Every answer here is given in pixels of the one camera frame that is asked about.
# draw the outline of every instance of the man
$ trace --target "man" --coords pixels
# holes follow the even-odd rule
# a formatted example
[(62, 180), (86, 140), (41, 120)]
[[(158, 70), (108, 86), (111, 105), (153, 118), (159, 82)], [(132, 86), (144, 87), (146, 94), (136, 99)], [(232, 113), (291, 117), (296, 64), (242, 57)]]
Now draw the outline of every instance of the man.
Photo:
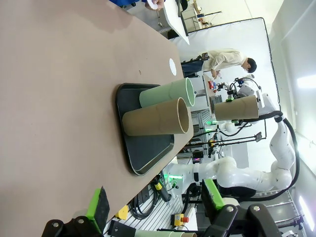
[[(110, 0), (111, 2), (113, 2), (114, 4), (116, 4), (117, 6), (124, 6), (124, 5), (130, 5), (132, 3), (138, 2), (139, 0)], [(154, 10), (152, 9), (148, 2), (146, 0), (142, 0), (142, 2), (145, 2), (145, 7), (149, 10)], [(159, 11), (160, 9), (163, 8), (164, 5), (164, 0), (152, 0), (153, 4), (157, 4), (158, 8), (156, 9), (156, 11)]]
[(200, 60), (182, 65), (182, 71), (186, 77), (199, 71), (211, 71), (212, 76), (216, 79), (221, 69), (232, 66), (241, 66), (249, 73), (253, 73), (257, 69), (255, 60), (247, 58), (236, 49), (213, 50), (207, 53), (210, 57), (207, 61)]

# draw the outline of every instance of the green light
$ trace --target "green light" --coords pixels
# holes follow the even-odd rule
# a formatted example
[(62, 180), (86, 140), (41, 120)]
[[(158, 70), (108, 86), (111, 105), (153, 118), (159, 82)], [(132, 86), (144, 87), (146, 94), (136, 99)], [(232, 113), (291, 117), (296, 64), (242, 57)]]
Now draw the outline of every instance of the green light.
[(182, 176), (179, 176), (179, 175), (169, 175), (169, 179), (182, 179)]

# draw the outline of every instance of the ceiling light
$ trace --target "ceiling light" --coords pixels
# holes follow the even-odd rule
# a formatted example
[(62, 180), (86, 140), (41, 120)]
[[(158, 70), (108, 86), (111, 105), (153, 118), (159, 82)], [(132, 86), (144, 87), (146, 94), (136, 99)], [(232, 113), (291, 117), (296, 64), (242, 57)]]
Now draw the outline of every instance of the ceiling light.
[(298, 78), (297, 84), (299, 88), (316, 88), (316, 75)]
[(314, 231), (315, 223), (314, 223), (313, 217), (312, 217), (309, 209), (307, 208), (307, 205), (306, 205), (304, 199), (302, 198), (302, 196), (299, 197), (299, 202), (300, 202), (300, 205), (302, 207), (303, 214), (305, 215), (305, 219), (306, 219), (308, 225), (310, 226), (311, 230)]

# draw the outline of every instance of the tray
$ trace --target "tray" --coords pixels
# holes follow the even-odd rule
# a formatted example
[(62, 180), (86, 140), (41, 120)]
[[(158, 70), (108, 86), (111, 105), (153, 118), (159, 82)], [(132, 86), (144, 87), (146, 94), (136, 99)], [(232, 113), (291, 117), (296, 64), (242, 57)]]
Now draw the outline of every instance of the tray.
[(124, 132), (123, 115), (141, 108), (139, 94), (159, 85), (124, 83), (117, 89), (116, 106), (127, 161), (137, 175), (146, 174), (174, 145), (174, 135), (128, 136)]

